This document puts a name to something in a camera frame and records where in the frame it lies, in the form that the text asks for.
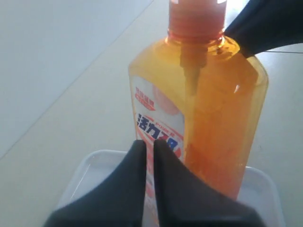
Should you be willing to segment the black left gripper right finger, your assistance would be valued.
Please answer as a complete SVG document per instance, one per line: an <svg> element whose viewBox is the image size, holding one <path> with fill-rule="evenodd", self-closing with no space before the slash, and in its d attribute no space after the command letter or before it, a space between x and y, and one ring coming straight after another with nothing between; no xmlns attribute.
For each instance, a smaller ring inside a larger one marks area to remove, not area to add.
<svg viewBox="0 0 303 227"><path fill-rule="evenodd" d="M153 148L154 183L161 227L262 227L251 207L217 192L191 173L164 140Z"/></svg>

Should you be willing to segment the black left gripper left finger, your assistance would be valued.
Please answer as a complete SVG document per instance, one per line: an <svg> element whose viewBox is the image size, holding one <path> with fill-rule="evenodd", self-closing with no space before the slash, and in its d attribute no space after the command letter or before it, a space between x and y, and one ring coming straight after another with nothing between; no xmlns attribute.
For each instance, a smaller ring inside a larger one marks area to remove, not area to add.
<svg viewBox="0 0 303 227"><path fill-rule="evenodd" d="M140 227L146 187L146 144L135 140L122 162L96 188L54 211L48 227Z"/></svg>

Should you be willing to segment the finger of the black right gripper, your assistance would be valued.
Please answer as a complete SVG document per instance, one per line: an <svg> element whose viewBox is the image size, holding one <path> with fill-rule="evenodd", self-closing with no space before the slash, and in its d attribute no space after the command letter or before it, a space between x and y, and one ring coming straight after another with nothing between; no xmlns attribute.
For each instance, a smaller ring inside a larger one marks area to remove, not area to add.
<svg viewBox="0 0 303 227"><path fill-rule="evenodd" d="M303 42L301 0L250 0L225 29L245 57Z"/></svg>

